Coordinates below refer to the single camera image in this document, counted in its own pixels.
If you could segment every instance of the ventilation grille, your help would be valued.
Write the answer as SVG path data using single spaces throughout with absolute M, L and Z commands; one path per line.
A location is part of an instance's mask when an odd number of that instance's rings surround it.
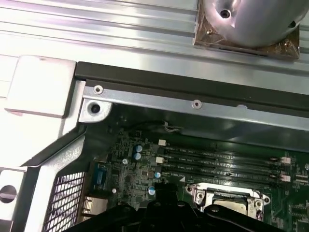
M 61 232 L 75 225 L 84 173 L 57 178 L 48 207 L 43 232 Z

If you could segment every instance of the green circuit board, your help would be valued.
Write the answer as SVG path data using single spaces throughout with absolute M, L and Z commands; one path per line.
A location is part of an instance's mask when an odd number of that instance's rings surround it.
M 179 200 L 192 203 L 185 187 L 206 182 L 256 189 L 271 198 L 264 222 L 287 232 L 309 231 L 307 153 L 134 131 L 120 133 L 105 155 L 95 160 L 90 194 L 108 199 L 107 208 L 127 203 L 138 209 L 155 198 L 149 190 L 162 179 L 177 184 Z

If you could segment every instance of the circular hole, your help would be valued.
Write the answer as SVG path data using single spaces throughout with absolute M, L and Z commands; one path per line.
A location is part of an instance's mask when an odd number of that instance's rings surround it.
M 17 191 L 14 186 L 6 185 L 0 190 L 0 201 L 2 203 L 11 203 L 17 196 Z
M 101 107 L 98 104 L 93 104 L 90 108 L 91 112 L 97 114 L 100 111 Z
M 293 22 L 289 25 L 289 28 L 294 28 L 294 27 L 296 27 L 296 22 L 295 22 L 295 21 L 293 21 Z
M 220 12 L 220 15 L 221 15 L 222 18 L 229 18 L 231 16 L 231 14 L 228 10 L 222 10 Z
M 194 108 L 194 109 L 200 109 L 200 108 L 202 108 L 202 102 L 200 101 L 200 100 L 194 100 L 193 102 L 192 102 L 192 107 Z

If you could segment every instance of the metal bracket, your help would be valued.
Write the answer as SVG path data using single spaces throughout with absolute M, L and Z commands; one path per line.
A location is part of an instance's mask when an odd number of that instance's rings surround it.
M 13 220 L 25 171 L 3 170 L 0 173 L 0 219 Z
M 82 153 L 85 136 L 63 148 L 42 165 L 28 215 L 25 232 L 41 232 L 56 175 Z
M 103 121 L 112 110 L 112 103 L 102 101 L 100 95 L 103 93 L 102 86 L 94 88 L 86 87 L 84 90 L 84 101 L 79 117 L 79 122 L 95 123 Z
M 73 83 L 74 69 L 75 61 L 19 58 L 8 98 L 0 99 L 2 166 L 27 163 L 76 127 L 85 81 Z

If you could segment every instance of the metal mesh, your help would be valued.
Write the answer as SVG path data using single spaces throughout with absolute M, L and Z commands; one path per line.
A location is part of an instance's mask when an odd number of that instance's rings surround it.
M 43 232 L 61 232 L 75 225 L 85 173 L 58 177 L 48 207 Z

